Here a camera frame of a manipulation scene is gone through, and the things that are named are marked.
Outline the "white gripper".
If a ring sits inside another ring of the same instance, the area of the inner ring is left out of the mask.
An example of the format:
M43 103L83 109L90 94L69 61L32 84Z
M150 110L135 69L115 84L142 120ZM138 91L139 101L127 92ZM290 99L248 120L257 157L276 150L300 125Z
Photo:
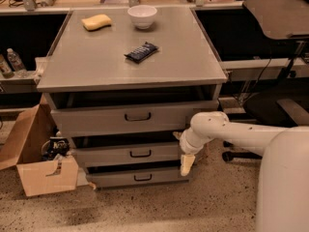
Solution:
M183 132L173 131L176 139L180 140L180 147L184 152L181 156L181 175L187 176L190 173L191 167L195 161L195 156L206 144L206 140L201 138L192 128Z

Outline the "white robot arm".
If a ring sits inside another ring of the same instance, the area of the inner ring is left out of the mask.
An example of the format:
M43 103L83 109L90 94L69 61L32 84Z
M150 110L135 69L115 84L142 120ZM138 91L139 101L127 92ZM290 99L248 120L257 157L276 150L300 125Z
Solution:
M255 232L309 232L309 127L234 123L219 111L199 112L175 134L183 151L181 174L189 174L204 145L221 139L262 158Z

